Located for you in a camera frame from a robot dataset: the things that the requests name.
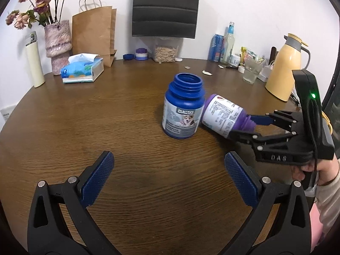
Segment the right forearm sleeve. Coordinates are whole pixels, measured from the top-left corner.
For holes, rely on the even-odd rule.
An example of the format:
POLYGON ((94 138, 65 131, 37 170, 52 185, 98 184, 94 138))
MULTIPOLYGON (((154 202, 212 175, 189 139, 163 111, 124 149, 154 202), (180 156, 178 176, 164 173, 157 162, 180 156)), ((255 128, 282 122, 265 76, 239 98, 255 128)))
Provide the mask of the right forearm sleeve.
POLYGON ((339 217, 339 173, 330 182, 316 187, 316 206, 319 220, 323 224, 322 234, 317 241, 321 244, 339 217))

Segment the right hand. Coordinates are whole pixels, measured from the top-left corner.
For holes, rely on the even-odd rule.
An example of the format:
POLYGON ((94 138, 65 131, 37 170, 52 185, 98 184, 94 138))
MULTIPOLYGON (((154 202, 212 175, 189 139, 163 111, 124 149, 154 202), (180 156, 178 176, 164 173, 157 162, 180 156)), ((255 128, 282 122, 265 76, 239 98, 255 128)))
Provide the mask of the right hand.
MULTIPOLYGON (((310 162, 304 166, 291 166, 292 178, 294 180, 303 181, 305 179, 305 173, 314 172, 315 163, 310 162)), ((316 171, 319 173, 319 179, 317 184, 322 186, 331 183, 339 172, 339 162, 336 155, 332 160, 319 160, 316 164, 316 171)))

